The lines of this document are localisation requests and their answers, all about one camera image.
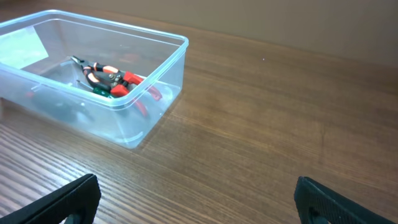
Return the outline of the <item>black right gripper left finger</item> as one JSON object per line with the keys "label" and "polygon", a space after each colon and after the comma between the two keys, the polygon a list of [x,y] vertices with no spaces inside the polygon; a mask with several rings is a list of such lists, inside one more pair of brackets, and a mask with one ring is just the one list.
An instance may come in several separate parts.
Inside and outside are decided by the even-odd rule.
{"label": "black right gripper left finger", "polygon": [[101,199],[97,176],[86,174],[1,218],[3,224],[92,224]]}

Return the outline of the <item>green handled screwdriver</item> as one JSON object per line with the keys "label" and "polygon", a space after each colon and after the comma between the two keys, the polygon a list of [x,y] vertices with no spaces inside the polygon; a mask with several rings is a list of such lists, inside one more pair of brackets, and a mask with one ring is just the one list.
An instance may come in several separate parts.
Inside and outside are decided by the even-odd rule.
{"label": "green handled screwdriver", "polygon": [[81,82],[80,80],[76,80],[76,81],[78,82],[78,84],[80,84],[83,87],[89,89],[92,93],[95,93],[97,95],[101,95],[101,96],[106,97],[106,98],[114,98],[114,96],[111,95],[110,93],[108,93],[107,91],[104,91],[104,90],[102,90],[100,88],[93,88],[92,86],[89,86],[89,85]]}

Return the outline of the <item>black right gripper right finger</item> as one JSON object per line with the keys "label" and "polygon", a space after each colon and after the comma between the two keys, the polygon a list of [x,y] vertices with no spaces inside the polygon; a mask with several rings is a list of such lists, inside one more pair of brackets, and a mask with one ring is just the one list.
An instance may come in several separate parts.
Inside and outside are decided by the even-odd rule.
{"label": "black right gripper right finger", "polygon": [[394,224],[309,177],[298,178],[294,201],[305,224]]}

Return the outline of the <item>red black screwdriver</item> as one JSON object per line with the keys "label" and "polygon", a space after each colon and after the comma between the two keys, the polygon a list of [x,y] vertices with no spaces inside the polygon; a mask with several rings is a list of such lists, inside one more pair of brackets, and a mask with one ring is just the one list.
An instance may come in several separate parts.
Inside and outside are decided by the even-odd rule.
{"label": "red black screwdriver", "polygon": [[59,96],[58,93],[31,90],[25,95],[40,113],[49,115],[56,120],[72,123],[78,120],[79,114],[82,114],[89,121],[94,121],[90,112],[81,103]]}

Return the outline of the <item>red handled pruning shears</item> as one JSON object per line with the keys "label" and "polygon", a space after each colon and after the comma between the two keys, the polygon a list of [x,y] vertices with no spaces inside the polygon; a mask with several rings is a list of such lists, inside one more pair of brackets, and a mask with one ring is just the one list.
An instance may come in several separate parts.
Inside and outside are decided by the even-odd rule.
{"label": "red handled pruning shears", "polygon": [[[111,86],[110,94],[117,97],[126,96],[133,89],[133,87],[137,87],[144,81],[143,78],[129,71],[111,73],[108,75],[108,78],[110,79]],[[151,94],[155,101],[159,101],[162,98],[161,92],[154,86],[150,86],[146,89],[146,91]],[[134,106],[144,117],[147,116],[147,109],[144,104],[137,99],[134,99],[134,101]]]}

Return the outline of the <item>orange black pliers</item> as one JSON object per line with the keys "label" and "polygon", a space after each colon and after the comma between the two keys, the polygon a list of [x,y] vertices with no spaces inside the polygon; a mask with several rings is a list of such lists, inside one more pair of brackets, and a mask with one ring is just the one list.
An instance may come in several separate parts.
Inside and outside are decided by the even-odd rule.
{"label": "orange black pliers", "polygon": [[110,92],[112,87],[120,83],[124,75],[122,70],[110,65],[90,62],[74,55],[70,58],[81,67],[84,77],[93,88]]}

